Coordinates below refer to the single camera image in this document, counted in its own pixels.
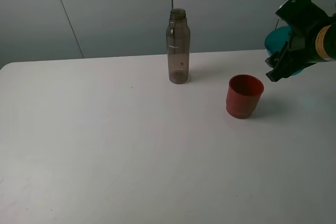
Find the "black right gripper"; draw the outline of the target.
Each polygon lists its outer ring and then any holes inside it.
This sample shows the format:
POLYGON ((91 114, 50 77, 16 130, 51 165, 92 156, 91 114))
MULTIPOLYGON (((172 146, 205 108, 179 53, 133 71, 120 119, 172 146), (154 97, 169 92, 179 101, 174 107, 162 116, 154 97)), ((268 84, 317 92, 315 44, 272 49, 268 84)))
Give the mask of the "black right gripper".
POLYGON ((335 16, 308 26, 303 34, 293 31, 290 39, 267 46, 265 62, 272 70, 266 76, 272 82, 296 75, 312 63, 335 61, 335 16), (292 54, 299 61, 294 61, 292 54))

